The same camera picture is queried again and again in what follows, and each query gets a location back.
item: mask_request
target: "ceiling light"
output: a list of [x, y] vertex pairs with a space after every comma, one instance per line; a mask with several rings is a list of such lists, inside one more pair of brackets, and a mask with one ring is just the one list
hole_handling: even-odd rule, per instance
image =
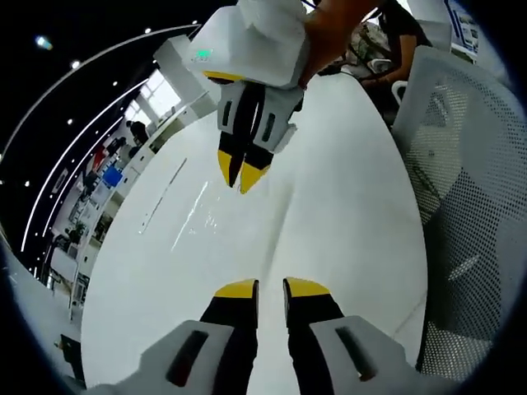
[[[112, 125], [108, 128], [108, 131], [110, 131], [115, 125], [117, 125], [119, 122], [121, 122], [123, 120], [124, 117], [120, 117], [119, 119], [117, 119], [117, 121], [115, 121], [114, 123], [112, 123]], [[51, 209], [51, 212], [49, 213], [49, 217], [48, 217], [48, 220], [46, 221], [46, 226], [44, 227], [44, 230], [42, 231], [42, 237], [44, 237], [45, 233], [46, 233], [46, 228], [49, 226], [49, 222], [51, 221], [51, 217], [53, 216], [53, 213], [55, 211], [55, 209], [57, 208], [57, 205], [58, 205], [58, 201], [60, 200], [60, 198], [62, 197], [64, 191], [66, 190], [66, 188], [68, 187], [68, 184], [69, 182], [72, 180], [73, 178], [73, 175], [77, 172], [77, 170], [79, 170], [79, 167], [81, 167], [81, 164], [82, 162], [88, 157], [88, 154], [90, 154], [90, 152], [92, 152], [97, 144], [100, 143], [100, 141], [105, 138], [105, 134], [106, 132], [104, 132], [102, 134], [102, 136], [99, 137], [99, 139], [96, 141], [96, 143], [91, 146], [91, 148], [88, 150], [88, 152], [84, 155], [84, 157], [79, 161], [79, 164], [77, 165], [77, 167], [75, 168], [75, 170], [72, 172], [72, 175], [69, 176], [69, 179], [64, 183], [64, 188], [62, 191], [60, 191], [60, 194], [58, 195], [57, 197], [57, 201], [55, 202], [53, 208]]]
[[[173, 31], [173, 30], [181, 30], [181, 29], [184, 29], [186, 26], [176, 26], [176, 27], [169, 27], [167, 29], [162, 29], [162, 30], [158, 30], [155, 32], [155, 34], [159, 34], [159, 33], [166, 33], [168, 31]], [[138, 35], [136, 37], [133, 37], [132, 39], [128, 39], [128, 40], [125, 40], [121, 43], [118, 43], [112, 47], [109, 47], [103, 51], [100, 51], [99, 53], [97, 53], [96, 55], [92, 56], [91, 58], [87, 59], [83, 64], [84, 65], [87, 65], [88, 63], [92, 63], [94, 62], [95, 60], [97, 60], [98, 58], [108, 54], [109, 52], [111, 51], [114, 51], [120, 47], [123, 47], [125, 45], [128, 45], [128, 44], [131, 44], [135, 41], [138, 41], [138, 40], [141, 40], [142, 39], [142, 35]], [[4, 148], [3, 148], [3, 155], [5, 155], [5, 153], [7, 152], [7, 150], [9, 149], [9, 146], [13, 143], [16, 135], [20, 132], [20, 129], [22, 127], [22, 125], [27, 121], [27, 119], [31, 116], [31, 114], [35, 111], [35, 109], [42, 103], [42, 101], [46, 98], [46, 96], [48, 96], [52, 91], [54, 91], [60, 84], [62, 84], [67, 78], [69, 78], [71, 76], [73, 72], [68, 72], [66, 73], [64, 76], [62, 76], [60, 79], [58, 79], [52, 86], [50, 86], [46, 92], [30, 107], [30, 109], [26, 112], [26, 114], [22, 117], [22, 119], [20, 120], [20, 122], [17, 124], [15, 130], [13, 131], [13, 133], [11, 133], [11, 136], [9, 137], [9, 139], [7, 140], [7, 144], [4, 145]], [[30, 217], [32, 217], [35, 213], [33, 212], [33, 210], [31, 210], [32, 212], [30, 212]]]
[[24, 252], [24, 248], [26, 247], [26, 240], [27, 240], [27, 235], [30, 231], [30, 226], [31, 226], [31, 222], [33, 221], [33, 216], [35, 215], [35, 211], [36, 211], [36, 207], [38, 206], [39, 204], [39, 201], [40, 201], [40, 198], [42, 197], [42, 195], [44, 194], [44, 190], [46, 189], [46, 187], [48, 186], [48, 183], [49, 181], [51, 180], [51, 178], [53, 177], [53, 174], [55, 173], [55, 170], [58, 168], [58, 165], [60, 165], [60, 162], [62, 162], [62, 160], [64, 159], [64, 157], [68, 154], [69, 150], [72, 149], [72, 147], [75, 145], [75, 143], [79, 140], [79, 138], [82, 137], [82, 135], [86, 132], [86, 130], [88, 130], [88, 128], [93, 125], [97, 119], [99, 119], [100, 117], [102, 117], [106, 111], [108, 111], [115, 103], [117, 103], [118, 101], [120, 101], [121, 99], [123, 99], [127, 94], [129, 94], [130, 92], [132, 91], [135, 91], [138, 87], [142, 86], [145, 82], [148, 81], [148, 78], [139, 82], [136, 86], [133, 86], [131, 87], [130, 89], [128, 89], [126, 92], [124, 92], [121, 96], [119, 96], [117, 99], [115, 99], [114, 101], [112, 101], [109, 105], [106, 106], [105, 109], [103, 109], [100, 113], [97, 114], [97, 116], [95, 118], [93, 118], [82, 130], [79, 134], [77, 134], [77, 137], [75, 137], [73, 139], [72, 142], [70, 142], [68, 148], [66, 148], [66, 151], [63, 152], [63, 154], [60, 156], [60, 158], [58, 158], [57, 160], [57, 163], [55, 163], [54, 167], [51, 169], [51, 171], [49, 172], [48, 174], [48, 177], [46, 178], [46, 180], [44, 181], [44, 184], [42, 185], [42, 188], [40, 189], [40, 192], [39, 194], [37, 195], [36, 199], [35, 199], [35, 203], [33, 203], [33, 208], [31, 208], [31, 212], [30, 212], [30, 217], [28, 218], [27, 220], [27, 224], [26, 224], [26, 230], [24, 230], [24, 237], [22, 238], [22, 244], [21, 244], [21, 248], [20, 248], [20, 251], [21, 253]]
[[47, 50], [53, 49], [53, 45], [43, 35], [37, 35], [35, 37], [35, 42], [41, 48]]

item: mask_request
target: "cable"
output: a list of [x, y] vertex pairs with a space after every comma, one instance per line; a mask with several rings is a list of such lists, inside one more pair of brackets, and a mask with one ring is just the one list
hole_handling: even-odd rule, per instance
[[355, 79], [357, 79], [357, 77], [355, 77], [353, 74], [351, 74], [350, 72], [343, 72], [343, 71], [340, 71], [339, 73], [342, 73], [342, 74], [346, 74], [347, 76], [350, 76], [350, 77], [353, 77]]

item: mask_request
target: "green indicator light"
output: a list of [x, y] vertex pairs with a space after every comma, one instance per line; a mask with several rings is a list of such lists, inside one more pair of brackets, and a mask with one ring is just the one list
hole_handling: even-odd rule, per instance
[[211, 51], [209, 51], [208, 49], [205, 49], [204, 51], [198, 51], [196, 55], [198, 55], [201, 58], [207, 58], [211, 56]]

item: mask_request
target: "human arm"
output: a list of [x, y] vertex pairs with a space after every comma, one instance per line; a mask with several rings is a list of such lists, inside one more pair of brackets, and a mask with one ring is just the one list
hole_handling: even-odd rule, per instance
[[413, 55], [415, 54], [415, 49], [417, 47], [417, 37], [415, 35], [401, 35], [399, 36], [399, 41], [401, 43], [401, 65], [386, 74], [370, 76], [370, 78], [363, 81], [363, 86], [375, 83], [391, 85], [396, 81], [408, 80], [412, 68]]
[[381, 0], [322, 0], [305, 22], [310, 54], [300, 86], [305, 87], [319, 70], [346, 52], [353, 30], [379, 3]]

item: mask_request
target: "chair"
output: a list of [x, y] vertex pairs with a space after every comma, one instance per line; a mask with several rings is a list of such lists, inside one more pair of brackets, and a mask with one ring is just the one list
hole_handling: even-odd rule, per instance
[[[417, 21], [422, 27], [431, 45], [441, 51], [450, 52], [452, 43], [452, 25], [450, 23], [436, 21]], [[391, 65], [388, 59], [373, 59], [371, 68], [376, 72], [384, 72]]]
[[491, 74], [421, 47], [392, 128], [427, 247], [417, 369], [461, 381], [492, 346], [527, 269], [527, 124]]
[[[452, 45], [452, 25], [450, 23], [436, 22], [436, 21], [417, 21], [422, 27], [425, 35], [430, 41], [430, 44], [435, 49], [440, 51], [450, 52]], [[401, 89], [406, 88], [407, 81], [396, 81], [392, 85], [392, 95], [394, 95], [395, 101], [401, 105]]]

